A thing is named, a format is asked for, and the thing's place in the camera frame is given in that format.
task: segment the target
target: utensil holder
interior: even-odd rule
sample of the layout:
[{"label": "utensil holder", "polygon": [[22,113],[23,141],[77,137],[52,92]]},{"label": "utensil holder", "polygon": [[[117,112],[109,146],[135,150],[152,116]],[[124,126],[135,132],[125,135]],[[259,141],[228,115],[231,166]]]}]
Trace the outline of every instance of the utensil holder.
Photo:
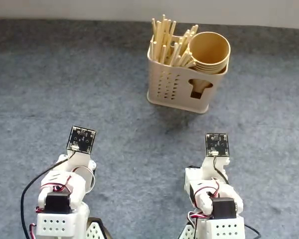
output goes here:
[{"label": "utensil holder", "polygon": [[[149,90],[148,101],[167,107],[203,114],[208,110],[210,100],[216,93],[217,87],[227,73],[228,64],[219,74],[208,75],[189,68],[168,66],[150,58],[149,60]],[[193,79],[208,81],[211,87],[202,92],[193,91]]]}]

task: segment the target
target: gray carpet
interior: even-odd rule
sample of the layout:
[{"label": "gray carpet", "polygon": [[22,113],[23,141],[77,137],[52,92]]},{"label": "gray carpet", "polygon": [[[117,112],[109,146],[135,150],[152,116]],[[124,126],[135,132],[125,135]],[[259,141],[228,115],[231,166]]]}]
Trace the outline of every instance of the gray carpet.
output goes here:
[{"label": "gray carpet", "polygon": [[[0,20],[0,239],[23,238],[22,190],[65,152],[73,124],[99,131],[97,186],[85,202],[115,239],[178,237],[192,208],[184,169],[201,164],[207,131],[229,133],[226,169],[246,222],[263,238],[299,239],[299,30],[201,25],[229,39],[232,57],[198,115],[146,100],[150,29]],[[27,224],[38,183],[25,200]]]}]

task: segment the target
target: stack of cups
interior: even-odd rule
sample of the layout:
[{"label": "stack of cups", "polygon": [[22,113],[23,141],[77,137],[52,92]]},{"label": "stack of cups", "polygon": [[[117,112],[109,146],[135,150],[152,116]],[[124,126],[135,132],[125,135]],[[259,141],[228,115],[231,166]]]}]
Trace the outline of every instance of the stack of cups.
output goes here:
[{"label": "stack of cups", "polygon": [[[230,56],[228,40],[216,32],[201,32],[195,35],[188,46],[196,63],[194,70],[205,74],[221,73],[227,66]],[[212,87],[210,82],[194,79],[195,92],[203,93],[205,88]]]}]

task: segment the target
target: cable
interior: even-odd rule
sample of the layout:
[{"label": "cable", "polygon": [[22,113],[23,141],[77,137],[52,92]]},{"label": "cable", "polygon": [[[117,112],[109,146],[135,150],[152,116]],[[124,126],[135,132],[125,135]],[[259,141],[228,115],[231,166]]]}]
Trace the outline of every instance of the cable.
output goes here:
[{"label": "cable", "polygon": [[25,197],[25,193],[27,192],[27,190],[29,189],[29,187],[31,187],[31,185],[39,178],[41,177],[43,174],[47,173],[48,171],[50,171],[51,169],[59,166],[60,164],[68,161],[70,158],[73,157],[73,155],[76,153],[76,151],[74,151],[72,153],[72,155],[70,157],[68,157],[67,159],[64,159],[56,164],[54,164],[52,167],[49,167],[48,169],[46,169],[44,172],[40,173],[38,176],[36,176],[34,179],[31,180],[31,182],[29,182],[29,184],[25,187],[25,189],[23,190],[22,192],[22,195],[21,195],[21,202],[20,202],[20,215],[21,215],[21,223],[22,223],[22,228],[23,228],[23,232],[24,232],[24,235],[25,235],[25,238],[26,239],[30,239],[29,235],[28,235],[28,232],[27,232],[27,229],[26,229],[26,225],[25,225],[25,221],[24,221],[24,197]]},{"label": "cable", "polygon": [[224,179],[226,184],[229,184],[229,182],[228,182],[227,178],[225,177],[225,175],[216,168],[216,160],[217,160],[217,156],[214,156],[214,169],[215,169],[215,171]]},{"label": "cable", "polygon": [[30,231],[31,239],[35,239],[35,235],[34,235],[34,232],[33,232],[33,227],[36,227],[35,223],[31,223],[30,226],[29,226],[29,231]]},{"label": "cable", "polygon": [[259,239],[261,238],[261,234],[259,231],[257,231],[255,228],[253,228],[252,226],[245,224],[245,227],[249,228],[250,230],[254,231],[258,236],[256,236],[254,239]]}]

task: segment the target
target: white wall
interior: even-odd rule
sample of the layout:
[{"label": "white wall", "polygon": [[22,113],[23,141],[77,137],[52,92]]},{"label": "white wall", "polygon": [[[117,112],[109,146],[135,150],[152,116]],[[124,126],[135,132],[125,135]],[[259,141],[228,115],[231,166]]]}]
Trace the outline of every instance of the white wall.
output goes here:
[{"label": "white wall", "polygon": [[299,28],[299,0],[0,0],[0,17],[179,22]]}]

